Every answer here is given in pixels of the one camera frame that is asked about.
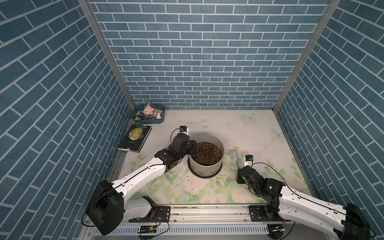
round pot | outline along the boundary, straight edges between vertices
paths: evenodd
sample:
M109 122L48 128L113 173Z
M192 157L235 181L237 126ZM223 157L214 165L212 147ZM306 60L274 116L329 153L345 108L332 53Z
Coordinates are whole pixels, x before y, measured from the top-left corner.
M189 155L188 156L189 169L191 170L191 172L193 174L195 174L196 176L201 177L201 178L210 178L210 177L215 176L216 174L219 173L219 171L223 165L223 158L224 158L224 145L223 145L223 143L217 137L215 137L213 135L209 135L209 134L203 134L203 135L197 136L197 137L195 137L194 140L196 141L196 143L210 142L212 144L215 144L221 150L222 156L221 156L220 161L218 161L214 165L204 166L204 165L200 165L197 162L195 162L193 160L192 156Z

yellow moon illustration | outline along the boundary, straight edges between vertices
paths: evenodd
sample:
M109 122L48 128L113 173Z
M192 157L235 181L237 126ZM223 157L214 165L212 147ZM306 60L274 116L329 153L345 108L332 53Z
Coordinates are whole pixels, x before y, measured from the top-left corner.
M131 140L137 140L140 138L141 133L143 132L142 128L135 128L129 133L129 139Z

black book cover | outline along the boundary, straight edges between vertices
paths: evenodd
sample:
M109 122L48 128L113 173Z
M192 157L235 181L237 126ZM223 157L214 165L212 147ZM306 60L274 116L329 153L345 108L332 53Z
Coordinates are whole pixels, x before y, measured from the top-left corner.
M152 126L134 123L128 130L118 149L124 151L140 152L147 139Z

table surface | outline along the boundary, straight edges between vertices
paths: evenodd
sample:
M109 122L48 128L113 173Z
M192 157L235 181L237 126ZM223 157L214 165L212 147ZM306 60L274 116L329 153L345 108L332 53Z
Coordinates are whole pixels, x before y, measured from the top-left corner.
M248 191L245 184L236 183L238 157L253 155L254 162L264 162L278 171L287 184L309 194L310 191L286 142L272 110L166 110L161 124L152 124L152 131L140 153L128 152L120 178L149 161L154 154L170 144L171 132L179 126L190 129L190 138L211 134L224 143L221 171L214 177L202 179L189 170L183 160L166 174L154 179L131 199L148 195L157 204L245 204L265 203ZM264 164L253 166L263 177L281 180Z

metal frame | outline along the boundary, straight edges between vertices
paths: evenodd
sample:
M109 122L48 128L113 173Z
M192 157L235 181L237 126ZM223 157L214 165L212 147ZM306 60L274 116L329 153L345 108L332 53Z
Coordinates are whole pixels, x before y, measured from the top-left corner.
M289 78L287 79L285 86L281 90L279 97L277 98L275 104L272 107L272 110L274 112L276 112L283 103L285 96L288 94L292 85L296 81L297 76L299 75L301 69L303 68L308 57L310 56L313 48L315 47L317 41L319 40L321 34L323 33L325 27L327 26L329 20L331 19L333 13L336 11L340 2L341 0L330 0L327 7L324 9L323 15L321 16L318 24L313 30L313 33L310 39L308 40L308 43L303 50L303 53L297 60L296 66L293 68L291 76L289 76Z
M93 33L95 34L95 37L101 47L101 50L103 51L109 66L112 69L112 72L114 73L117 82L120 85L120 88L125 96L125 98L128 101L129 106L133 110L135 108L135 103L132 99L131 94L129 93L127 84L125 84L124 78L119 70L119 67L116 63L115 58L113 57L113 54L111 52L111 49L108 46L107 40L103 34L103 31L101 30L101 27L97 21L96 15L92 10L92 6L89 2L89 0L78 0L81 9L84 12L85 18L88 20L89 25L91 26L91 29Z
M255 224L251 221L249 206L265 204L159 204L170 206L171 224ZM274 224L281 222L257 222Z
M155 225L156 223L136 223L135 225L119 225L108 236L138 236L141 226ZM191 236L191 235L264 235L268 234L267 224L253 223L251 224L200 224L200 225L175 225L170 224L157 227L157 234L164 233L164 236ZM155 235L155 233L142 233L142 237ZM95 230L94 236L102 236L98 230Z

